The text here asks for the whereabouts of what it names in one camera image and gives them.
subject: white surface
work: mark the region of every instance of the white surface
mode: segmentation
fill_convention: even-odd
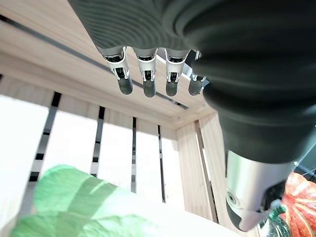
[[[0,95],[1,237],[15,223],[47,115],[47,107]]]
[[[130,190],[133,117],[105,110],[97,177]]]
[[[161,126],[160,135],[165,202],[184,210],[177,134],[175,130]]]
[[[162,202],[158,125],[136,120],[136,193]]]
[[[99,107],[63,95],[59,108],[72,114],[57,111],[39,175],[59,164],[90,173]]]

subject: wooden beam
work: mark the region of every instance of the wooden beam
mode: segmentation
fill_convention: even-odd
[[[118,82],[111,72],[89,64],[7,23],[0,22],[0,27],[3,33],[0,36],[0,52],[56,72],[72,83],[83,85],[77,90],[85,91],[86,86],[94,88],[168,117],[184,111],[180,106],[161,97],[147,98],[140,87],[134,86],[132,94],[124,95],[119,91]]]
[[[99,88],[91,87],[56,72],[47,70],[30,62],[0,52],[0,72],[19,78],[21,81],[44,88],[52,88],[63,94],[71,95],[100,106],[120,111],[127,115],[153,121],[173,127],[171,117],[158,113],[129,100],[129,97],[117,97]]]
[[[213,220],[195,124],[179,128],[177,139],[186,211]]]

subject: wooden slat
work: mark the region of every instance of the wooden slat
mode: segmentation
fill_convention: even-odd
[[[162,201],[158,125],[136,120],[136,193]]]
[[[147,98],[143,89],[137,86],[134,86],[132,94],[126,96],[120,92],[117,80],[111,72],[89,64],[7,23],[0,22],[0,27],[2,32],[0,35],[1,52],[46,70],[57,72],[60,76],[65,77],[65,80],[71,80],[72,83],[79,82],[82,84],[77,89],[79,91],[86,91],[92,87],[168,117],[184,111],[180,106],[161,97]],[[8,72],[6,67],[1,67],[2,69]]]
[[[10,0],[0,3],[0,14],[44,34],[62,44],[102,63],[106,64],[96,50],[92,40],[82,26],[67,0]],[[132,50],[128,50],[128,61],[132,78],[142,83],[138,63]],[[165,62],[157,60],[157,91],[165,93]],[[172,99],[191,107],[203,103],[202,95],[192,97],[188,93],[189,79],[182,74],[179,90]]]
[[[105,109],[97,177],[130,190],[133,117]]]
[[[53,91],[12,78],[0,81],[1,237],[8,236],[15,224],[52,95]]]
[[[226,209],[225,153],[222,129],[218,115],[214,114],[199,120],[205,154],[212,183],[219,224],[242,236],[259,236],[257,228],[244,233],[231,223]]]
[[[8,54],[2,54],[1,52],[0,72],[6,75],[14,75],[20,80],[44,88],[54,88],[55,91],[59,91],[63,94],[72,95],[137,118],[143,118],[158,124],[174,127],[171,117],[148,109],[142,106],[142,104],[129,101],[130,96],[120,98],[108,94],[102,91],[102,88],[91,87],[27,61],[9,56]]]
[[[99,106],[62,95],[49,135],[40,176],[53,166],[67,164],[89,173]]]
[[[211,206],[202,167],[195,124],[177,130],[185,208],[212,220]]]
[[[185,209],[176,131],[161,126],[161,152],[165,202]]]

